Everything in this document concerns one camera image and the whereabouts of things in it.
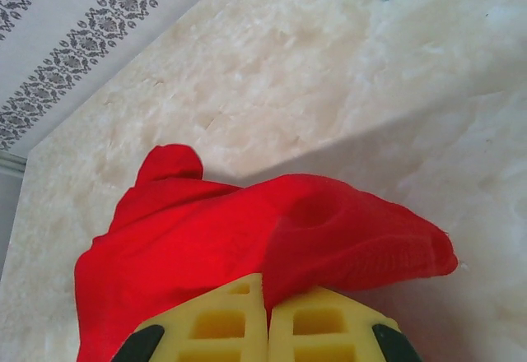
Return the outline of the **red t-shirt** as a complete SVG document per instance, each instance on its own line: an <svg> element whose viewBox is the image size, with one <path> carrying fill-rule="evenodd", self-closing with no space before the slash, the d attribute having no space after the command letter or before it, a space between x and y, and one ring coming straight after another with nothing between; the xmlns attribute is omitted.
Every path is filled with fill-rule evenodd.
<svg viewBox="0 0 527 362"><path fill-rule="evenodd" d="M157 146L77 260L77 362L110 362L140 322L250 274L273 308L317 285L367 290L457 265L444 231L337 179L285 174L242 188L207 181L190 146Z"/></svg>

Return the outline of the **aluminium left table side rail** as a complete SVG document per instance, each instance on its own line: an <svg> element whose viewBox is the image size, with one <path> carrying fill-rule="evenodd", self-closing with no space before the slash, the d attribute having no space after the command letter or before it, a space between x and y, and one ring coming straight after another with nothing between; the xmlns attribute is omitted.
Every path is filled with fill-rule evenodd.
<svg viewBox="0 0 527 362"><path fill-rule="evenodd" d="M9 152L0 151L0 169L14 174L23 174L27 159Z"/></svg>

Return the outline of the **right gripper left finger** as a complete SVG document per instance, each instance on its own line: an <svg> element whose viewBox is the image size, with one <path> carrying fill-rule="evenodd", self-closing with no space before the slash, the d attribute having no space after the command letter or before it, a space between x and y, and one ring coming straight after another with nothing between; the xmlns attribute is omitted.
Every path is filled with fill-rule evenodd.
<svg viewBox="0 0 527 362"><path fill-rule="evenodd" d="M141 323L114 362L267 362L261 275L211 290Z"/></svg>

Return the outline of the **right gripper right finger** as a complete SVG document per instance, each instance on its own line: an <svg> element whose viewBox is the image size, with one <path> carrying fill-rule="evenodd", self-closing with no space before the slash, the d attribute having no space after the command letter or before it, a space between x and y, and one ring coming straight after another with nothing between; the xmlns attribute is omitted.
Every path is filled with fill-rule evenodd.
<svg viewBox="0 0 527 362"><path fill-rule="evenodd" d="M268 362L421 362L421 356L392 318L318 287L273 309Z"/></svg>

